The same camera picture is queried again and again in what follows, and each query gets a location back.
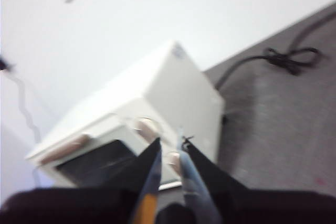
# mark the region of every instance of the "black cable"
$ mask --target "black cable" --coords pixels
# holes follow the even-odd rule
[[[291,42],[289,45],[287,52],[285,54],[279,53],[277,50],[273,48],[266,48],[264,50],[264,54],[260,56],[250,56],[245,59],[242,59],[236,63],[234,63],[231,67],[229,67],[224,74],[220,77],[218,82],[215,84],[215,89],[219,90],[222,85],[226,82],[229,76],[242,64],[258,59],[267,60],[270,64],[275,66],[285,68],[290,74],[292,75],[299,75],[301,73],[301,67],[313,67],[315,66],[320,59],[322,58],[323,54],[316,48],[313,47],[304,47],[299,48],[298,46],[302,43],[303,40],[307,38],[313,31],[320,28],[327,22],[336,18],[336,12],[332,12],[327,16],[324,16],[320,20],[312,23],[311,25],[307,26],[304,30],[302,30]],[[309,61],[295,61],[291,58],[293,56],[299,54],[306,54],[308,52],[313,53],[313,57]]]
[[[18,107],[21,112],[21,114],[24,116],[26,120],[26,124],[28,128],[30,128],[34,134],[34,140],[35,143],[41,142],[41,133],[39,128],[34,124],[33,118],[31,116],[31,113],[26,108],[26,86],[25,83],[17,78],[16,76],[12,74],[7,74],[7,78],[12,80],[18,88]]]

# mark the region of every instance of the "oven window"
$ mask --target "oven window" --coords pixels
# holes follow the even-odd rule
[[[100,186],[135,160],[120,140],[58,165],[56,169],[79,187]]]

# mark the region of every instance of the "power cord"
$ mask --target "power cord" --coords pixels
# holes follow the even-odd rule
[[[302,30],[289,45],[287,52],[282,54],[273,48],[266,48],[263,55],[250,56],[234,63],[229,67],[215,84],[215,89],[220,90],[223,84],[227,81],[230,75],[242,64],[252,60],[267,60],[270,64],[286,69],[290,74],[297,76],[301,73],[302,67],[314,67],[322,58],[323,54],[320,50],[313,47],[298,48],[313,31],[325,25],[327,22],[336,18],[336,11],[324,16],[320,20],[312,23]],[[313,57],[309,61],[292,60],[293,56],[313,53]]]
[[[18,88],[18,107],[21,112],[21,114],[24,116],[26,120],[26,124],[28,128],[30,128],[34,134],[34,140],[35,143],[40,143],[41,142],[41,133],[39,128],[34,124],[33,117],[31,116],[31,113],[28,111],[26,108],[26,87],[25,83],[23,80],[20,78],[12,75],[10,73],[10,66],[2,59],[0,58],[0,70],[7,70],[7,78],[12,80]],[[35,187],[40,187],[41,186],[41,181],[38,175],[38,167],[35,167],[32,170],[32,177],[34,180]]]

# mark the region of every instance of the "wall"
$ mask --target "wall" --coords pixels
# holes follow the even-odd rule
[[[1,50],[26,81],[28,108],[44,135],[78,100],[167,39],[179,40],[205,70],[332,1],[1,0]],[[28,183],[22,175],[9,186],[10,173],[29,168],[22,153],[3,153],[34,141],[17,88],[3,74],[1,91],[1,189],[8,195]]]

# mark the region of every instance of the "gray carpet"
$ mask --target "gray carpet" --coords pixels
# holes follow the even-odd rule
[[[206,71],[212,82],[233,62],[264,48],[286,51],[294,36],[336,4]],[[336,20],[302,44],[326,57],[298,76],[264,60],[241,66],[221,88],[228,121],[218,165],[250,188],[315,190],[336,196]],[[159,208],[182,202],[180,189],[163,191]]]

